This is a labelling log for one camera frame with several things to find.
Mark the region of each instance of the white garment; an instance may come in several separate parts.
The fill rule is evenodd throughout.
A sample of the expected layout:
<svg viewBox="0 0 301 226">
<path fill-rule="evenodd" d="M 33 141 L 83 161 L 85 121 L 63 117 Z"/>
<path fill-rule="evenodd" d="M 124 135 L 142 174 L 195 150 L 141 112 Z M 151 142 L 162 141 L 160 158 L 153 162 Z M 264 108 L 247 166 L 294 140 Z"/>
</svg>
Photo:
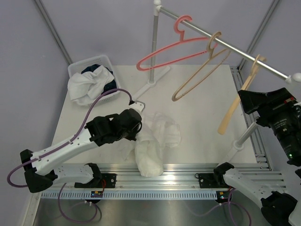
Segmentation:
<svg viewBox="0 0 301 226">
<path fill-rule="evenodd" d="M 124 141 L 119 144 L 121 154 L 126 160 L 135 149 L 140 174 L 155 177 L 163 173 L 163 150 L 180 144 L 180 128 L 171 118 L 155 113 L 143 116 L 142 129 L 136 138 L 136 142 Z"/>
<path fill-rule="evenodd" d="M 79 105 L 93 103 L 103 92 L 106 84 L 114 80 L 114 76 L 104 66 L 93 72 L 75 73 L 68 81 L 70 99 Z"/>
</svg>

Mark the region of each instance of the navy cloth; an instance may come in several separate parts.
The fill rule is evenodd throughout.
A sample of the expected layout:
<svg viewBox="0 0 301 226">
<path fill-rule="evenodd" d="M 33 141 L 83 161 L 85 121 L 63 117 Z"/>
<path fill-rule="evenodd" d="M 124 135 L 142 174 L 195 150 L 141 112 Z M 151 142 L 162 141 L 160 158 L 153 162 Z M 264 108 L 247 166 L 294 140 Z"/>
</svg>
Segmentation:
<svg viewBox="0 0 301 226">
<path fill-rule="evenodd" d="M 97 64 L 92 65 L 92 66 L 89 66 L 89 67 L 87 67 L 85 70 L 83 70 L 81 73 L 83 74 L 83 73 L 85 73 L 85 72 L 93 72 L 93 71 L 95 71 L 98 67 L 100 67 L 100 65 L 97 65 Z M 115 81 L 115 79 L 114 79 L 113 81 L 109 82 L 108 84 L 106 84 L 106 85 L 104 86 L 102 94 L 103 94 L 104 92 L 106 92 L 106 91 L 109 91 L 109 90 L 111 90 L 111 89 L 116 89 L 116 88 L 117 88 L 117 84 L 116 84 L 116 81 Z"/>
</svg>

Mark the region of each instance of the laundry basket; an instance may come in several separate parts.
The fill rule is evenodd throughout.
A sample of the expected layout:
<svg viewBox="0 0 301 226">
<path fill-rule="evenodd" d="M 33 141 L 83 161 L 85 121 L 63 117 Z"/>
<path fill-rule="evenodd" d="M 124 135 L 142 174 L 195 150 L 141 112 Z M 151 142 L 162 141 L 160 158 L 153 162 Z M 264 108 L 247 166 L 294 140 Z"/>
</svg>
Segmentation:
<svg viewBox="0 0 301 226">
<path fill-rule="evenodd" d="M 86 60 L 81 60 L 76 63 L 73 63 L 68 66 L 68 73 L 69 77 L 71 78 L 75 73 L 81 73 L 83 70 L 85 70 L 87 67 L 92 66 L 92 65 L 103 65 L 104 67 L 107 67 L 110 71 L 113 72 L 113 76 L 116 81 L 116 86 L 117 88 L 120 88 L 120 83 L 118 81 L 118 75 L 116 71 L 113 69 L 112 64 L 109 60 L 109 58 L 106 55 L 100 55 L 100 56 L 95 56 Z M 101 98 L 97 104 L 103 104 L 105 102 L 112 101 L 116 99 L 119 95 L 120 91 L 108 94 Z"/>
</svg>

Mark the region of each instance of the white tabletop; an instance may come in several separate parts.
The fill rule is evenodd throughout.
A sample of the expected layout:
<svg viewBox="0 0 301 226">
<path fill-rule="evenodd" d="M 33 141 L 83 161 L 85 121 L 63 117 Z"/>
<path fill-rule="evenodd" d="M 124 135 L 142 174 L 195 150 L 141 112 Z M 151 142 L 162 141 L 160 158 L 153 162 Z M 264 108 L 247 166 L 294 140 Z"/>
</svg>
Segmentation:
<svg viewBox="0 0 301 226">
<path fill-rule="evenodd" d="M 196 76 L 192 84 L 213 67 L 214 65 L 208 65 Z M 146 104 L 144 114 L 161 112 L 180 125 L 181 144 L 164 150 L 164 164 L 218 163 L 231 148 L 232 141 L 238 139 L 246 130 L 246 122 L 239 106 L 232 116 L 225 135 L 217 133 L 220 122 L 237 94 L 228 65 L 221 65 L 203 83 L 179 101 L 171 100 L 174 91 L 198 68 L 199 65 L 171 66 L 171 70 L 165 77 L 139 98 Z M 148 80 L 148 73 L 137 71 L 135 66 L 114 66 L 114 69 L 120 76 L 121 87 L 132 95 Z M 121 92 L 118 99 L 96 105 L 88 121 L 96 116 L 120 113 L 127 108 L 128 96 Z M 53 143 L 73 135 L 80 127 L 87 110 L 88 107 L 70 101 L 67 93 Z M 111 144 L 89 150 L 67 162 L 132 164 L 135 163 L 135 155 L 132 153 L 127 160 L 124 160 L 119 145 Z M 237 153 L 231 162 L 256 163 L 250 139 L 245 142 L 244 150 Z"/>
</svg>

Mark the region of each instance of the clothes hanger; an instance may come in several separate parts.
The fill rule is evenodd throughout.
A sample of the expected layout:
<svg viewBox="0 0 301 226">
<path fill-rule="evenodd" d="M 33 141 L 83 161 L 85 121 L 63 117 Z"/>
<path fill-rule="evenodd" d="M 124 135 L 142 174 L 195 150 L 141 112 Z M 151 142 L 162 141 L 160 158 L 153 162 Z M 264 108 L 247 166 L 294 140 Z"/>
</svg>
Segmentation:
<svg viewBox="0 0 301 226">
<path fill-rule="evenodd" d="M 176 60 L 172 60 L 172 61 L 169 61 L 169 62 L 166 62 L 166 63 L 162 63 L 162 64 L 159 64 L 159 65 L 155 65 L 153 67 L 148 67 L 148 68 L 142 68 L 141 67 L 141 63 L 143 63 L 144 61 L 152 58 L 153 56 L 157 55 L 158 53 L 161 53 L 167 49 L 170 49 L 170 48 L 173 48 L 175 46 L 178 46 L 178 45 L 182 45 L 184 43 L 188 43 L 188 42 L 194 42 L 194 41 L 204 41 L 204 40 L 208 40 L 207 37 L 198 37 L 198 38 L 191 38 L 191 39 L 184 39 L 184 34 L 185 34 L 185 31 L 184 30 L 179 30 L 178 26 L 179 26 L 179 23 L 182 22 L 183 20 L 188 20 L 188 21 L 192 21 L 192 18 L 191 16 L 189 15 L 183 15 L 181 17 L 179 17 L 175 23 L 174 23 L 174 32 L 179 34 L 180 35 L 180 40 L 171 44 L 171 45 L 168 45 L 168 46 L 165 46 L 161 49 L 158 49 L 156 50 L 155 52 L 151 53 L 151 54 L 148 54 L 146 57 L 144 57 L 143 59 L 141 59 L 137 65 L 136 65 L 136 68 L 139 70 L 139 71 L 149 71 L 149 70 L 152 70 L 152 69 L 155 69 L 155 68 L 158 68 L 158 67 L 163 67 L 163 66 L 166 66 L 166 65 L 170 65 L 170 64 L 173 64 L 173 63 L 176 63 L 176 62 L 179 62 L 179 61 L 182 61 L 182 60 L 186 60 L 186 59 L 189 59 L 189 58 L 192 58 L 192 57 L 196 57 L 198 55 L 201 55 L 201 54 L 204 54 L 207 52 L 207 50 L 205 51 L 202 51 L 202 52 L 199 52 L 199 53 L 195 53 L 195 54 L 192 54 L 190 56 L 185 56 L 185 57 L 182 57 L 180 59 L 176 59 Z"/>
<path fill-rule="evenodd" d="M 252 65 L 252 68 L 251 68 L 251 72 L 248 76 L 248 78 L 246 79 L 246 81 L 244 82 L 243 86 L 241 87 L 241 90 L 247 90 L 252 81 L 254 80 L 256 74 L 258 73 L 259 71 L 259 66 L 256 64 L 256 62 L 260 60 L 260 61 L 266 61 L 266 58 L 264 58 L 263 56 L 260 56 L 258 55 L 256 57 L 256 59 L 254 60 L 254 63 Z M 223 135 L 225 132 L 226 132 L 226 129 L 228 127 L 228 124 L 230 122 L 230 119 L 231 119 L 231 116 L 232 114 L 234 113 L 235 109 L 237 108 L 237 106 L 239 105 L 239 101 L 240 101 L 240 98 L 239 98 L 239 95 L 237 94 L 235 100 L 233 101 L 232 105 L 230 106 L 229 110 L 227 111 L 227 113 L 225 114 L 217 132 L 221 135 Z"/>
<path fill-rule="evenodd" d="M 185 82 L 183 83 L 177 90 L 176 92 L 174 92 L 173 96 L 172 96 L 172 101 L 177 101 L 179 99 L 181 99 L 183 96 L 185 96 L 186 94 L 188 94 L 190 91 L 192 91 L 197 85 L 199 85 L 201 82 L 203 82 L 206 78 L 208 78 L 208 76 L 210 74 L 212 74 L 226 59 L 227 57 L 230 55 L 231 51 L 229 50 L 226 57 L 218 64 L 214 67 L 214 69 L 212 69 L 207 75 L 205 75 L 204 78 L 202 78 L 199 82 L 197 82 L 195 85 L 193 85 L 191 88 L 189 88 L 187 91 L 185 91 L 183 94 L 181 94 L 180 96 L 177 97 L 177 94 L 187 85 L 188 82 L 190 82 L 194 76 L 197 75 L 197 73 L 199 73 L 200 70 L 202 70 L 211 60 L 215 59 L 217 56 L 219 56 L 220 54 L 222 54 L 223 52 L 227 51 L 227 49 L 223 49 L 221 51 L 219 51 L 216 54 L 213 54 L 214 49 L 216 47 L 216 45 L 214 45 L 214 47 L 211 47 L 211 43 L 212 41 L 216 38 L 216 37 L 220 37 L 222 35 L 221 32 L 216 32 L 215 34 L 213 34 L 207 44 L 207 52 L 209 53 L 209 58 L 203 63 L 203 65 L 196 71 L 194 72 L 194 74 Z"/>
</svg>

